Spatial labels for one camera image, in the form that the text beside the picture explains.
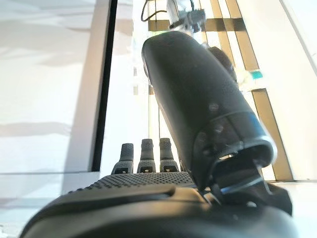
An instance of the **black cable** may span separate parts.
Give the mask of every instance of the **black cable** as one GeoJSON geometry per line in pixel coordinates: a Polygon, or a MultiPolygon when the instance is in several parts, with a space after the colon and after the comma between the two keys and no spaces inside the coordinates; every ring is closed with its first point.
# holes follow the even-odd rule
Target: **black cable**
{"type": "Polygon", "coordinates": [[[155,16],[156,14],[158,14],[159,12],[167,12],[165,10],[159,10],[159,11],[156,11],[154,12],[151,16],[149,16],[148,18],[146,19],[143,19],[143,15],[144,15],[144,10],[145,10],[145,6],[147,5],[149,0],[145,0],[145,3],[143,5],[143,9],[142,9],[142,13],[141,13],[141,21],[145,22],[145,21],[148,21],[151,17],[155,16]]]}
{"type": "Polygon", "coordinates": [[[194,1],[190,0],[190,5],[192,6],[192,11],[195,10],[194,1]]]}

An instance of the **black plastic casing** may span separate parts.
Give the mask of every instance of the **black plastic casing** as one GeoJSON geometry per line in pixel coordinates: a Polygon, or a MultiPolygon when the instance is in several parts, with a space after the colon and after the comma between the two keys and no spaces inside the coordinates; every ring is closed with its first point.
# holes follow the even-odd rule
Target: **black plastic casing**
{"type": "Polygon", "coordinates": [[[173,31],[149,38],[142,56],[178,154],[200,190],[213,183],[225,155],[248,149],[259,168],[273,162],[273,140],[207,49],[173,31]]]}

